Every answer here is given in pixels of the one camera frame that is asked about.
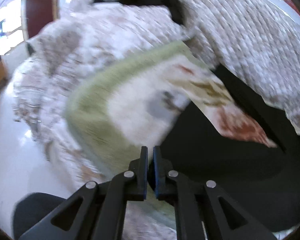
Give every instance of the pile of laundry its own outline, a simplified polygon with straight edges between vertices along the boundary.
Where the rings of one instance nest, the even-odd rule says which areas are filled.
[[[160,145],[190,101],[224,137],[276,148],[210,71],[220,63],[300,134],[300,26],[267,0],[72,0],[31,45],[16,120],[72,191]],[[154,197],[129,203],[124,237],[175,239],[172,214]]]

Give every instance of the floor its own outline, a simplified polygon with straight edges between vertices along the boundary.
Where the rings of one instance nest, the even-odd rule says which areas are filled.
[[[283,0],[269,0],[300,25],[300,16]],[[15,204],[33,192],[67,198],[71,192],[58,179],[24,122],[15,122],[12,86],[0,92],[0,227],[12,236]]]

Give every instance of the metal pin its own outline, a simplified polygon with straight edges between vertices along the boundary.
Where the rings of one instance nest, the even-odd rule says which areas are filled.
[[[132,178],[134,176],[134,172],[133,171],[126,171],[123,175],[126,178]]]
[[[96,185],[97,185],[97,184],[96,184],[94,181],[88,181],[88,182],[86,183],[86,188],[92,189],[92,188],[94,188]]]
[[[207,182],[206,182],[206,185],[207,185],[207,187],[210,187],[210,188],[214,188],[214,187],[216,187],[216,182],[215,181],[213,181],[213,180],[208,180]]]
[[[177,176],[179,175],[179,173],[178,173],[177,171],[172,170],[172,171],[169,171],[169,172],[168,172],[168,175],[169,175],[170,177],[175,178],[175,177],[177,177]]]

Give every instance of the window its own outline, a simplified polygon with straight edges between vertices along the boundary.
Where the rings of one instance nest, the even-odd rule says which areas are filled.
[[[21,0],[14,0],[0,8],[0,55],[23,41]]]

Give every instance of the patterned cloth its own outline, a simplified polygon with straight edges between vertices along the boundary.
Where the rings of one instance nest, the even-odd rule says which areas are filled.
[[[276,147],[182,42],[129,57],[98,73],[71,95],[66,119],[89,159],[111,179],[138,158],[141,146],[159,145],[190,100],[209,113],[222,135]],[[152,190],[141,208],[148,214],[137,223],[143,230],[148,231],[148,216],[175,227],[173,207],[156,201]]]

